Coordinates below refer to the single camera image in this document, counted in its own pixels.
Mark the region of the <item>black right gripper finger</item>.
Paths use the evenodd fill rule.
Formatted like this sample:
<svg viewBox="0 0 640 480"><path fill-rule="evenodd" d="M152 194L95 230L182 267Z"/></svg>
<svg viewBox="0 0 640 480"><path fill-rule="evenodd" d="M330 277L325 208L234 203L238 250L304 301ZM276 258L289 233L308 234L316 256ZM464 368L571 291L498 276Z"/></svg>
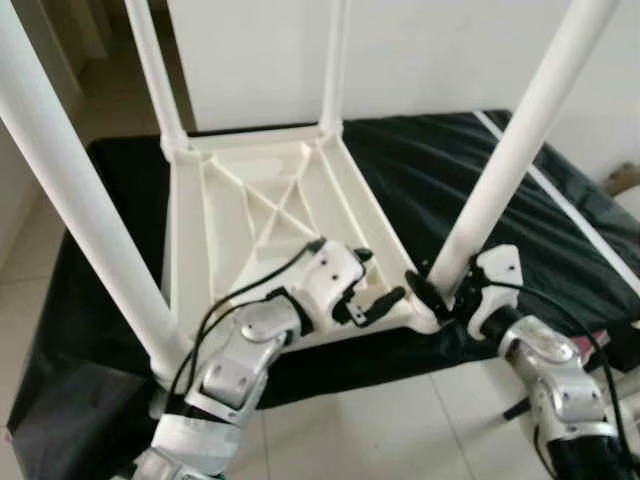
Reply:
<svg viewBox="0 0 640 480"><path fill-rule="evenodd" d="M435 320L453 320L451 307L445 302L445 298L420 271L404 271L404 282L406 282L407 287L413 292L413 296L433 312Z"/></svg>

